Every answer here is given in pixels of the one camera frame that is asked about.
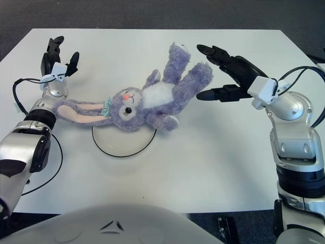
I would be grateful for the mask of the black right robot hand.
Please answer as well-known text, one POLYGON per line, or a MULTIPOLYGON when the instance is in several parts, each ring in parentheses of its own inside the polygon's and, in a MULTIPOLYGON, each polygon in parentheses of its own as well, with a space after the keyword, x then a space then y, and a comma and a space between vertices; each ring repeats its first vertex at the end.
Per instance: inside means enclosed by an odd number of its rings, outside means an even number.
POLYGON ((196 95, 202 101, 236 102, 240 99, 251 98, 248 89, 257 76, 267 75, 254 64, 241 56, 231 56, 225 50, 212 46, 198 44, 197 49, 204 54, 209 62, 219 66, 219 69, 228 74, 237 84, 228 84, 220 88, 205 90, 196 95))

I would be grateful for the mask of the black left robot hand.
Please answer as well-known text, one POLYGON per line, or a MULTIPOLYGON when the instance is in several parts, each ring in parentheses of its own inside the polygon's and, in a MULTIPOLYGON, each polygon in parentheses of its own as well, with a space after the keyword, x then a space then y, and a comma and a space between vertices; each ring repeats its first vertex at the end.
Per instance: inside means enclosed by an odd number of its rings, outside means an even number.
MULTIPOLYGON (((60 63, 60 44, 64 41, 64 36, 56 37, 55 39, 50 38, 47 46, 47 51, 43 54, 41 61, 41 74, 48 75, 52 72, 53 66, 55 63, 60 63)), ((68 64, 65 64, 67 67, 66 72, 64 73, 65 77, 70 77, 78 71, 77 65, 79 61, 79 52, 75 52, 68 64)))

